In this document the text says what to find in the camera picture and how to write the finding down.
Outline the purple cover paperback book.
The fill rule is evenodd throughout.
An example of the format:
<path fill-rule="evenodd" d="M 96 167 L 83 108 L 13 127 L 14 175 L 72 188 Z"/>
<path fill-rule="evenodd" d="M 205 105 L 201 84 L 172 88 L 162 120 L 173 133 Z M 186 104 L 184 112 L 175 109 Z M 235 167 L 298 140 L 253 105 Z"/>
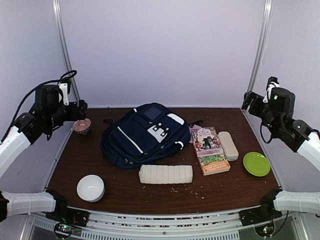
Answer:
<path fill-rule="evenodd" d="M 224 153 L 216 129 L 213 126 L 191 129 L 191 136 L 197 157 L 222 155 Z"/>

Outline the navy blue student backpack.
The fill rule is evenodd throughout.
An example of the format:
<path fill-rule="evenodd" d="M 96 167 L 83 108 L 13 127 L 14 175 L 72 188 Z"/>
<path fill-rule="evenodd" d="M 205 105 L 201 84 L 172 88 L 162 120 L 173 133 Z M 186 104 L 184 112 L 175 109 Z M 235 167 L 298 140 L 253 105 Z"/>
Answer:
<path fill-rule="evenodd" d="M 116 167 L 134 170 L 172 157 L 191 140 L 189 124 L 159 103 L 130 110 L 103 133 L 100 149 Z"/>

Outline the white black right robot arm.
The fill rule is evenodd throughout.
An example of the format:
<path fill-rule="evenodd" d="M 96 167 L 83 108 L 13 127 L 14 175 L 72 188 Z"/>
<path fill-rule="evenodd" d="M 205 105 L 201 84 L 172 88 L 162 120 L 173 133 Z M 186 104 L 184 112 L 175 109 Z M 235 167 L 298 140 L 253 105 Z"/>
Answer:
<path fill-rule="evenodd" d="M 320 132 L 301 119 L 293 119 L 295 94 L 282 87 L 267 90 L 266 97 L 253 91 L 244 94 L 242 109 L 261 119 L 270 138 L 284 142 L 294 153 L 320 167 Z M 256 210 L 259 220 L 268 220 L 275 212 L 320 213 L 319 192 L 271 190 Z"/>

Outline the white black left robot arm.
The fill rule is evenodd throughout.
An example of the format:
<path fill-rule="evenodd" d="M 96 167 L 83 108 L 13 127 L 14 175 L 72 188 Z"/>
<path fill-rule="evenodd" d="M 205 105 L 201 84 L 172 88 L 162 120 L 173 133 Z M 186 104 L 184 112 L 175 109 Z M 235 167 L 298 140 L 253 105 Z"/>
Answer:
<path fill-rule="evenodd" d="M 35 101 L 28 112 L 15 113 L 0 141 L 0 174 L 4 175 L 16 158 L 42 135 L 50 140 L 54 131 L 64 122 L 84 120 L 88 104 L 84 100 L 70 102 L 67 82 L 50 80 L 39 84 L 28 92 L 35 94 Z M 72 219 L 67 199 L 55 190 L 39 193 L 0 193 L 0 219 L 15 215 L 46 213 L 59 222 Z"/>

